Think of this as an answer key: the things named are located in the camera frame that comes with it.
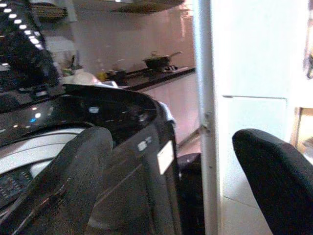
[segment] wok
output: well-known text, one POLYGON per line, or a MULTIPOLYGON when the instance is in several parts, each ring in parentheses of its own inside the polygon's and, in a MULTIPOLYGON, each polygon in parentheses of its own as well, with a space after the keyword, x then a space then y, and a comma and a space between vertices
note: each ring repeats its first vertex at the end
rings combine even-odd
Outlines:
POLYGON ((143 61, 146 63, 148 68, 156 70, 158 68, 169 65, 172 57, 175 55, 179 55, 179 54, 182 54, 182 51, 178 51, 171 55, 164 55, 164 56, 157 55, 157 52, 153 51, 151 53, 151 57, 144 59, 143 61))

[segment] white tile wall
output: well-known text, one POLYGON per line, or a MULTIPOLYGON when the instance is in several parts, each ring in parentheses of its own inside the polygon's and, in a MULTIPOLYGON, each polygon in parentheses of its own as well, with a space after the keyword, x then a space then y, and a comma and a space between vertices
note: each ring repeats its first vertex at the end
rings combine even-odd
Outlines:
POLYGON ((183 18, 179 7, 151 15, 79 8, 76 13, 78 22, 71 28, 86 71, 97 73, 101 63, 105 70, 116 63, 127 71, 143 69, 142 60, 153 50, 181 50, 183 55, 174 57, 172 64, 194 66, 192 19, 183 18))

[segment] floor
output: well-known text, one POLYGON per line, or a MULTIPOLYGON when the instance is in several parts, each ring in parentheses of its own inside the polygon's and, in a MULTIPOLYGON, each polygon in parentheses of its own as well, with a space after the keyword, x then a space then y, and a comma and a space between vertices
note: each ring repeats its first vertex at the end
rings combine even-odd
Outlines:
POLYGON ((191 140, 182 145, 178 150, 178 157, 189 153, 200 153, 200 135, 195 135, 191 140))

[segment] white sticker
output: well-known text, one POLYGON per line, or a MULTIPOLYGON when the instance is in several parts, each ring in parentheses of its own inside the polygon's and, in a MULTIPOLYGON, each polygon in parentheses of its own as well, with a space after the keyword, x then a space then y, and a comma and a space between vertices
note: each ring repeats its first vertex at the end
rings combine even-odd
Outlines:
POLYGON ((158 168, 160 174, 163 175, 167 168, 174 160, 174 150, 172 141, 168 141, 167 144, 157 154, 158 168))
POLYGON ((147 147, 146 141, 140 142, 140 143, 137 145, 137 147, 138 147, 138 150, 139 150, 140 152, 143 151, 143 150, 145 150, 146 147, 147 147))
POLYGON ((89 107, 89 112, 91 114, 97 114, 99 112, 99 108, 98 107, 89 107))
POLYGON ((146 141, 147 143, 151 143, 151 142, 152 142, 152 137, 151 137, 151 136, 147 137, 147 138, 145 139, 145 141, 146 141))

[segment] washing machine control panel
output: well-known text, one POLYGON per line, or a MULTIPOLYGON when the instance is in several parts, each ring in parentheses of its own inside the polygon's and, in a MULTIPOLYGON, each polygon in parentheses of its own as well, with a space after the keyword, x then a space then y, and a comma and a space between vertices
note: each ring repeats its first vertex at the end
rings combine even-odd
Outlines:
POLYGON ((32 179, 30 166, 23 166, 0 175, 0 210, 17 199, 32 179))

